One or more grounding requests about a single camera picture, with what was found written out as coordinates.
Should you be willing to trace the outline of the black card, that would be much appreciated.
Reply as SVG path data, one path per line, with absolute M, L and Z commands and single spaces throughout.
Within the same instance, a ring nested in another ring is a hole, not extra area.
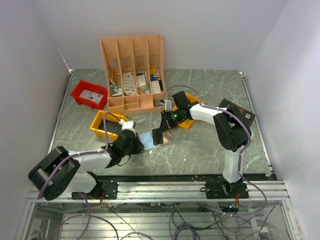
M 161 145 L 164 143 L 163 133 L 160 131 L 159 128 L 152 129 L 152 140 L 155 146 Z

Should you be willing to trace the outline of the yellow bin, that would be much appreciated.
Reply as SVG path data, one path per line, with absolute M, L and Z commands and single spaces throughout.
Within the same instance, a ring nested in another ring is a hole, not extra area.
M 129 119 L 121 114 L 112 113 L 105 115 L 105 113 L 106 111 L 104 110 L 98 110 L 89 129 L 97 137 L 105 137 L 106 127 L 108 138 L 115 141 L 122 132 L 122 125 L 119 123 L 119 120 L 127 122 Z
M 189 93 L 185 93 L 186 97 L 188 100 L 190 100 L 191 103 L 195 103 L 195 102 L 199 102 L 199 99 L 196 98 L 195 96 L 189 94 Z M 177 125 L 185 130 L 188 130 L 190 128 L 190 126 L 194 123 L 194 120 L 190 120 L 190 119 L 186 119 L 185 121 L 178 123 Z

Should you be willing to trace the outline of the pink leather card holder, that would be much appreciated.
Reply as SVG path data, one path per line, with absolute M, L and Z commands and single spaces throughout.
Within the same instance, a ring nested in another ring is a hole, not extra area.
M 153 136 L 152 131 L 147 131 L 138 135 L 140 142 L 143 144 L 142 152 L 149 152 L 158 148 L 170 145 L 171 139 L 167 132 L 162 133 L 161 137 L 159 135 Z

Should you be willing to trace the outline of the red plastic bin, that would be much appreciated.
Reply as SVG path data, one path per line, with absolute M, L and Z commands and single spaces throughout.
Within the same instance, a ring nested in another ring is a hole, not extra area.
M 102 110 L 107 103 L 108 91 L 101 85 L 80 80 L 70 96 L 78 105 Z

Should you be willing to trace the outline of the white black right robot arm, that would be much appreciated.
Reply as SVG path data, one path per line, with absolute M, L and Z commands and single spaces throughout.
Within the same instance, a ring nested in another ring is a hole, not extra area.
M 175 128 L 186 120 L 198 120 L 213 124 L 219 143 L 225 149 L 225 163 L 220 186 L 221 194 L 226 198 L 233 197 L 242 183 L 242 156 L 251 143 L 250 124 L 235 105 L 212 107 L 200 101 L 191 102 L 184 91 L 173 96 L 176 110 L 163 110 L 158 128 L 152 130 L 155 145 L 163 143 L 162 134 Z

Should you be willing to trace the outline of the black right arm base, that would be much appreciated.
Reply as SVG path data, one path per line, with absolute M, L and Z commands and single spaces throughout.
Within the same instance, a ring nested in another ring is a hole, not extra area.
M 206 182 L 203 187 L 199 189 L 200 192 L 205 193 L 207 199 L 248 199 L 249 192 L 247 185 L 241 183 L 237 188 L 231 189 L 227 182 Z

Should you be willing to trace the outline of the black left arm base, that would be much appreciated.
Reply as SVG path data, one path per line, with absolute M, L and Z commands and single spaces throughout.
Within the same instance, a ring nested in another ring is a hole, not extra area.
M 81 199 L 81 194 L 87 200 L 115 200 L 118 194 L 118 184 L 111 178 L 95 175 L 93 172 L 88 172 L 93 178 L 94 186 L 90 191 L 73 191 L 71 198 L 73 200 Z

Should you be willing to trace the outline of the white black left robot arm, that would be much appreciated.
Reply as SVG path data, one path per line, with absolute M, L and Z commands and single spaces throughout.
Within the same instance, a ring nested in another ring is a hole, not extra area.
M 28 179 L 39 190 L 39 199 L 52 201 L 63 193 L 96 199 L 108 190 L 93 170 L 117 166 L 123 158 L 143 150 L 139 135 L 125 129 L 114 142 L 98 150 L 77 152 L 55 147 L 30 170 Z

